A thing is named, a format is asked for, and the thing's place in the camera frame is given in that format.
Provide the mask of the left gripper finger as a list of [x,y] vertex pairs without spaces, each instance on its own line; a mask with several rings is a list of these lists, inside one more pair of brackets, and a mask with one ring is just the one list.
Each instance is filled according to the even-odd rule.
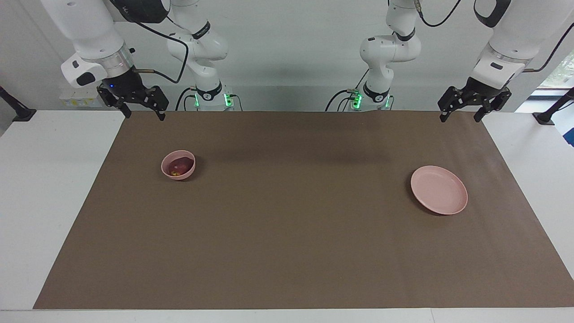
[[511,91],[508,88],[504,88],[504,90],[499,94],[496,94],[496,96],[490,97],[480,94],[477,94],[476,96],[478,97],[477,100],[480,108],[474,114],[474,120],[478,123],[491,112],[500,111],[511,97]]
[[441,98],[437,102],[437,106],[441,111],[439,117],[442,123],[446,122],[451,113],[465,107],[465,102],[462,100],[462,90],[450,86],[445,90]]

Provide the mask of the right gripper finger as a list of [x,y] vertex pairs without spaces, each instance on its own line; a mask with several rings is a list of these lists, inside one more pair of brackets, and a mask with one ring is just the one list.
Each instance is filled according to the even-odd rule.
[[159,86],[145,89],[145,107],[154,111],[160,121],[164,121],[169,104],[170,101]]
[[109,90],[104,87],[97,87],[97,92],[103,101],[103,104],[109,108],[116,108],[125,118],[131,117],[131,109],[125,104],[122,98],[116,98]]

